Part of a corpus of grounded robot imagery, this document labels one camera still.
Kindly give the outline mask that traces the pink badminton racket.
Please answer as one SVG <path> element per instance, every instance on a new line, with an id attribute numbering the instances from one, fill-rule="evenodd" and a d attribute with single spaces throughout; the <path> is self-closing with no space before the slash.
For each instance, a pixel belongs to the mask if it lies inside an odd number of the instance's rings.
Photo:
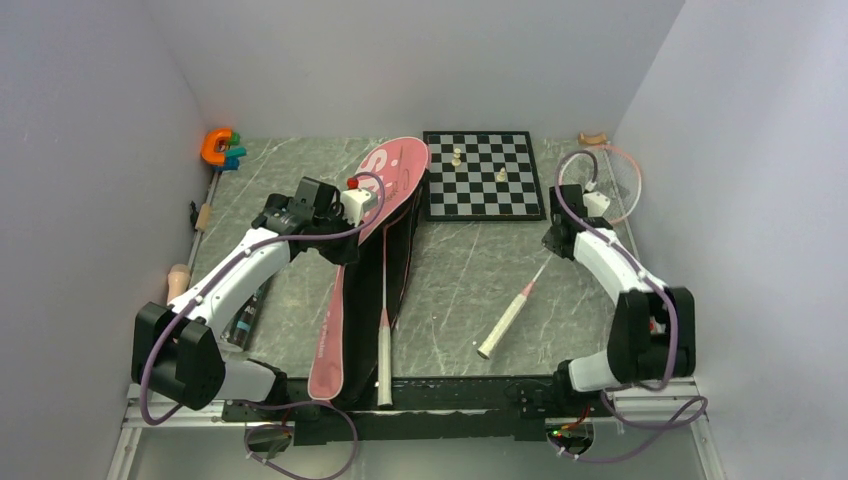
<path id="1" fill-rule="evenodd" d="M 398 217 L 391 223 L 388 223 L 383 230 L 383 264 L 382 264 L 382 311 L 380 319 L 380 327 L 378 331 L 378 381 L 377 381 L 377 406 L 380 409 L 390 408 L 392 403 L 391 381 L 392 381 L 392 353 L 391 353 L 391 335 L 393 323 L 388 312 L 388 296 L 387 296 L 387 248 L 388 230 L 399 223 L 401 218 Z"/>
<path id="2" fill-rule="evenodd" d="M 618 207 L 618 216 L 615 218 L 606 218 L 605 214 L 602 219 L 607 220 L 612 226 L 623 223 L 628 216 L 635 209 L 642 193 L 642 171 L 639 164 L 636 160 L 629 154 L 625 153 L 618 147 L 613 145 L 603 145 L 603 146 L 594 146 L 587 150 L 585 156 L 589 156 L 590 153 L 594 154 L 595 152 L 603 152 L 606 155 L 609 164 L 612 164 L 612 161 L 615 159 L 627 161 L 629 163 L 629 167 L 625 169 L 623 173 L 623 178 L 628 181 L 628 185 L 633 187 L 634 190 L 632 192 L 627 193 L 617 193 L 620 206 Z M 593 161 L 593 173 L 590 179 L 583 185 L 583 191 L 592 192 L 597 191 L 597 178 L 599 175 L 599 161 Z M 506 308 L 504 313 L 501 315 L 500 319 L 493 327 L 487 338 L 481 343 L 479 348 L 477 349 L 477 354 L 484 360 L 489 360 L 501 342 L 503 336 L 509 330 L 510 326 L 514 322 L 514 320 L 521 313 L 524 308 L 528 297 L 530 296 L 533 287 L 535 286 L 537 280 L 547 267 L 550 260 L 553 258 L 554 254 L 550 253 L 545 261 L 542 263 L 541 267 L 537 270 L 534 277 L 528 282 L 528 284 L 514 297 L 510 305 Z"/>

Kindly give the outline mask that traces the pink racket bag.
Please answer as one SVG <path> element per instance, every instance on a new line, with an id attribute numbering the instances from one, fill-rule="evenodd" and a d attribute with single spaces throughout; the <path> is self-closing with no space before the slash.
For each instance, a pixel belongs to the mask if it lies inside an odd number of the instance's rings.
<path id="1" fill-rule="evenodd" d="M 369 225 L 359 234 L 359 259 L 337 271 L 308 376 L 313 400 L 345 407 L 369 388 L 377 394 L 383 230 L 401 218 L 387 235 L 387 302 L 394 327 L 409 282 L 429 164 L 421 139 L 399 137 L 375 147 L 356 170 L 384 206 L 364 218 Z"/>

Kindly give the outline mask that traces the black shuttlecock tube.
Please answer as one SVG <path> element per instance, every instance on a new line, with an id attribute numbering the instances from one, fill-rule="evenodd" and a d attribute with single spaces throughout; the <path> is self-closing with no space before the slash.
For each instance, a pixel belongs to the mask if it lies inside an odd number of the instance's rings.
<path id="1" fill-rule="evenodd" d="M 228 323 L 219 341 L 223 351 L 239 353 L 248 349 L 271 282 L 271 279 L 266 280 Z"/>

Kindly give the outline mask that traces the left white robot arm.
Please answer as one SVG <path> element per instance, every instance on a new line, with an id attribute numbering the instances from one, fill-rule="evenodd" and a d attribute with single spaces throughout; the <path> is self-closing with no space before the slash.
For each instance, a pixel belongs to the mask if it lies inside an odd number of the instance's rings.
<path id="1" fill-rule="evenodd" d="M 253 294 L 310 248 L 327 261 L 356 260 L 360 232 L 382 207 L 383 191 L 341 191 L 304 177 L 293 196 L 271 194 L 237 246 L 168 305 L 136 315 L 132 379 L 145 404 L 151 392 L 200 410 L 214 400 L 244 400 L 264 420 L 287 406 L 286 375 L 254 360 L 223 357 L 219 340 Z"/>

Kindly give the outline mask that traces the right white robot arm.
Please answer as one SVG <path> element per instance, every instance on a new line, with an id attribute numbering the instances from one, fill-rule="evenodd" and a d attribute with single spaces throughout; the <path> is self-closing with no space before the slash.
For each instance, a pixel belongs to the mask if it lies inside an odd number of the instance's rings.
<path id="1" fill-rule="evenodd" d="M 667 285 L 642 266 L 606 219 L 589 215 L 580 186 L 553 186 L 549 196 L 551 226 L 543 245 L 587 269 L 615 304 L 605 347 L 558 365 L 550 391 L 555 409 L 574 415 L 588 404 L 590 394 L 692 375 L 692 292 Z"/>

